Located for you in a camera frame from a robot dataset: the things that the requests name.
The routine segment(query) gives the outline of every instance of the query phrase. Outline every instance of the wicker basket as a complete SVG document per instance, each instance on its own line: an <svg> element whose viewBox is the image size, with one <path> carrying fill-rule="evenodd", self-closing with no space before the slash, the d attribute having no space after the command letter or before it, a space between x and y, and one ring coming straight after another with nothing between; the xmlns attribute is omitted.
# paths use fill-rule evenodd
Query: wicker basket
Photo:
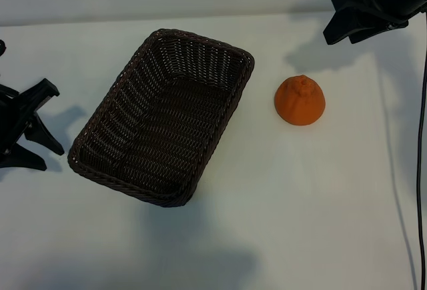
<svg viewBox="0 0 427 290"><path fill-rule="evenodd" d="M70 167L142 201L185 205L253 69L226 43L154 32L74 141Z"/></svg>

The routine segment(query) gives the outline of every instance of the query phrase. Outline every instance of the brown wicker basket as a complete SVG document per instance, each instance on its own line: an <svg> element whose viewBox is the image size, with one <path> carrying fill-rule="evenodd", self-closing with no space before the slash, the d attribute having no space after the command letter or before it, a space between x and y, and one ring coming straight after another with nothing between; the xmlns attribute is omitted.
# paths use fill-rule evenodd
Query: brown wicker basket
<svg viewBox="0 0 427 290"><path fill-rule="evenodd" d="M185 205L253 69L226 43L154 32L74 141L70 167L142 201Z"/></svg>

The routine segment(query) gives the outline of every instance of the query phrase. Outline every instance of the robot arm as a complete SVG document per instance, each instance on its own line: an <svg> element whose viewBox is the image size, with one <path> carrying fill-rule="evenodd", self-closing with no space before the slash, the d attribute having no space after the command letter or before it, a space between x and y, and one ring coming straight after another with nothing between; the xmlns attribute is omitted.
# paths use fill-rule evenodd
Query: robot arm
<svg viewBox="0 0 427 290"><path fill-rule="evenodd" d="M332 0L336 13L324 31L333 45L346 37L357 43L379 33L405 28L427 10L427 0Z"/></svg>

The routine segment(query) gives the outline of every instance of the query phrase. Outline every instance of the black cable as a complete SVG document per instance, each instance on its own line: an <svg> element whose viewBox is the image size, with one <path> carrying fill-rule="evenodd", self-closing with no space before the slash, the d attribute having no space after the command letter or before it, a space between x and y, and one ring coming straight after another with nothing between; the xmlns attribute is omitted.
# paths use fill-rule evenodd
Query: black cable
<svg viewBox="0 0 427 290"><path fill-rule="evenodd" d="M424 252L424 240L422 236L422 209L421 209L421 156L422 156L422 128L424 126L424 111L426 110L427 92L427 53L424 64L424 78L422 81L420 127L418 129L418 160L416 164L416 207L418 212L418 238L421 250L421 290L426 288L426 254Z"/></svg>

